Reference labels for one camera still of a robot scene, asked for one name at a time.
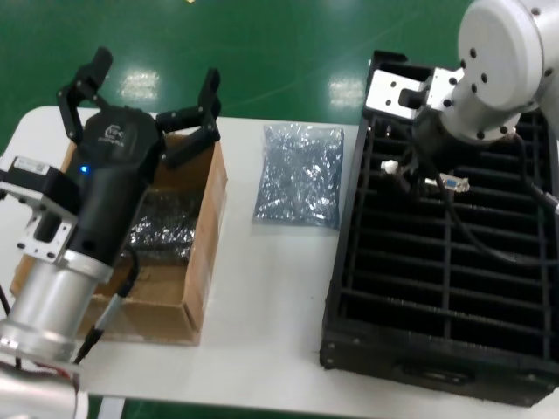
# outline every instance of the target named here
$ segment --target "clear plastic bag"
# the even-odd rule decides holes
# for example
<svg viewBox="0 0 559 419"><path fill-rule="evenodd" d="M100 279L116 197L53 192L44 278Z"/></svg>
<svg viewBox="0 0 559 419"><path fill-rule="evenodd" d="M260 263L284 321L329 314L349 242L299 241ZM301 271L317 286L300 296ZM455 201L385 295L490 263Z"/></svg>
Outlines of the clear plastic bag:
<svg viewBox="0 0 559 419"><path fill-rule="evenodd" d="M343 129L278 124L264 133L254 218L339 229Z"/></svg>

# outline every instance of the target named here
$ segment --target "metal bracket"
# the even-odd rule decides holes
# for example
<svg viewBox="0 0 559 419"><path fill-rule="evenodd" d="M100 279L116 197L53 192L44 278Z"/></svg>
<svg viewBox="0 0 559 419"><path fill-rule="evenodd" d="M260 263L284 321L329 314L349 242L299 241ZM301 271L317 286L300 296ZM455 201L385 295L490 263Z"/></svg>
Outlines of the metal bracket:
<svg viewBox="0 0 559 419"><path fill-rule="evenodd" d="M403 90L419 93L426 86L426 82L376 70L373 73L365 106L373 111L387 113L405 120L413 120L417 116L418 110L400 105L400 96Z"/></svg>
<svg viewBox="0 0 559 419"><path fill-rule="evenodd" d="M445 109L445 100L450 99L452 91L464 77L464 70L451 72L444 68L436 68L433 75L425 82L408 79L391 72L376 70L373 73L365 106L374 111L397 116L405 120L414 120L421 111L400 105L400 98L404 90L421 93L426 88L425 105L431 109L442 111Z"/></svg>
<svg viewBox="0 0 559 419"><path fill-rule="evenodd" d="M66 248L66 244L78 218L59 206L57 203L36 190L23 188L7 182L0 182L0 189L12 195L19 202L29 205L33 210L31 219L25 227L24 234L17 242L17 247L23 253L45 262L56 263L59 261ZM46 212L56 214L62 220L54 239L50 243L35 239L35 232Z"/></svg>

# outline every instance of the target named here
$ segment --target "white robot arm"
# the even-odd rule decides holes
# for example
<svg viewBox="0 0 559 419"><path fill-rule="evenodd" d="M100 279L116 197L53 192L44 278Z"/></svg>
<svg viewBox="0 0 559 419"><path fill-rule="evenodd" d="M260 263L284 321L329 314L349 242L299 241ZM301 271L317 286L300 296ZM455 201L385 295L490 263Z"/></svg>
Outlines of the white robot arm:
<svg viewBox="0 0 559 419"><path fill-rule="evenodd" d="M414 141L441 173L495 141L510 140L520 114L537 107L559 134L557 39L556 0L477 0L459 30L461 68L437 68L423 83L377 70L365 107L412 120ZM411 185L427 177L414 152L398 169L394 163L384 166Z"/></svg>

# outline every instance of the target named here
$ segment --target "black plastic crate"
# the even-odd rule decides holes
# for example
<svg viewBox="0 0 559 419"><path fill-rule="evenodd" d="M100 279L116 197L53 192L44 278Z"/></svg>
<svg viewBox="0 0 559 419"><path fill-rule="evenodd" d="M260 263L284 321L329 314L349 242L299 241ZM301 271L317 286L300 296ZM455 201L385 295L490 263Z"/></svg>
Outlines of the black plastic crate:
<svg viewBox="0 0 559 419"><path fill-rule="evenodd" d="M376 55L373 69L426 79L431 69ZM407 146L368 114L355 145L321 364L426 388L531 406L559 385L556 267L516 268L480 255L438 195L412 204L382 192L380 163ZM528 173L557 192L557 145L539 113L521 116ZM454 170L462 220L503 251L557 258L557 225L519 186L514 145L497 143Z"/></svg>

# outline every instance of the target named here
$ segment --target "plastic bag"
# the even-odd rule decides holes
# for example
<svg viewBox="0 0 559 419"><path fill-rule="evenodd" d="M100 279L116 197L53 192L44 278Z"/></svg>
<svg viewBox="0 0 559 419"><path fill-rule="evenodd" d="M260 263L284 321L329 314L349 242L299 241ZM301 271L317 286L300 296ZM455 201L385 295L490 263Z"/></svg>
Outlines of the plastic bag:
<svg viewBox="0 0 559 419"><path fill-rule="evenodd" d="M203 191L147 193L128 237L138 258L187 264L203 196Z"/></svg>
<svg viewBox="0 0 559 419"><path fill-rule="evenodd" d="M264 133L254 218L339 229L343 129L278 124Z"/></svg>

